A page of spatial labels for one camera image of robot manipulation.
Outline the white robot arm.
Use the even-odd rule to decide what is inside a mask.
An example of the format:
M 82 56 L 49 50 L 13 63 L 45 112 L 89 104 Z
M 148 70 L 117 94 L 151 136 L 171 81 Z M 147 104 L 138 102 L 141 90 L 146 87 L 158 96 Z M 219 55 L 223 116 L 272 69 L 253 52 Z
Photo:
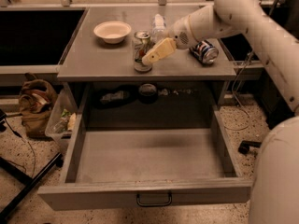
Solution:
M 293 116 L 262 141 L 255 163 L 249 224 L 299 224 L 299 42 L 263 12 L 259 0 L 214 0 L 181 18 L 142 58 L 150 65 L 208 38 L 242 34 L 263 65 L 261 90 L 271 87 Z

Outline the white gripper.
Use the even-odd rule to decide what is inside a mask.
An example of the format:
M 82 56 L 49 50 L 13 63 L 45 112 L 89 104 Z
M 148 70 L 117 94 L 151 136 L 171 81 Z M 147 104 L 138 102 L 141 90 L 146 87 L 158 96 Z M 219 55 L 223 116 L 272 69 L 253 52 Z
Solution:
M 187 15 L 175 21 L 168 29 L 167 37 L 156 43 L 142 58 L 144 65 L 152 65 L 171 55 L 176 49 L 188 49 L 195 46 L 198 40 L 199 20 L 193 15 Z

